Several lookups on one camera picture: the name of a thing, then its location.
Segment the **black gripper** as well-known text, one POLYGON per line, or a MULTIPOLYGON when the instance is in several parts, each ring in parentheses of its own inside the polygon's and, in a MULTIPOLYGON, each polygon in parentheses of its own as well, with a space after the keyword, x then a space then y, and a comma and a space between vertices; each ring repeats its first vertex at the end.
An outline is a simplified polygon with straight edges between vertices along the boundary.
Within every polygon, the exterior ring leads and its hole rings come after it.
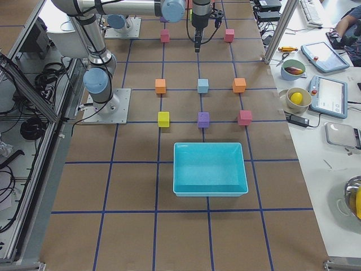
POLYGON ((194 45, 195 52, 200 52, 201 30, 208 26, 210 18, 216 20, 215 27, 218 28, 223 18, 223 11, 215 7, 214 1, 193 0, 192 1, 192 26, 195 28, 194 45))

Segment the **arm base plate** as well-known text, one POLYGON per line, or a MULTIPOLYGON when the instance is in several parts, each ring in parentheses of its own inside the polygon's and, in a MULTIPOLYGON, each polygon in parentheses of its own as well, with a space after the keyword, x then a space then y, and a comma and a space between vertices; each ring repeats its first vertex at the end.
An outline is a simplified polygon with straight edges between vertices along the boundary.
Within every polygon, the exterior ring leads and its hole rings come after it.
POLYGON ((83 123, 88 124, 126 124, 129 111, 131 89, 113 89, 113 97, 102 108, 102 104, 93 104, 83 111, 83 123))
POLYGON ((108 40, 129 40, 137 39, 140 35, 141 18, 128 17, 125 26, 121 29, 108 28, 105 31, 105 39, 108 40))

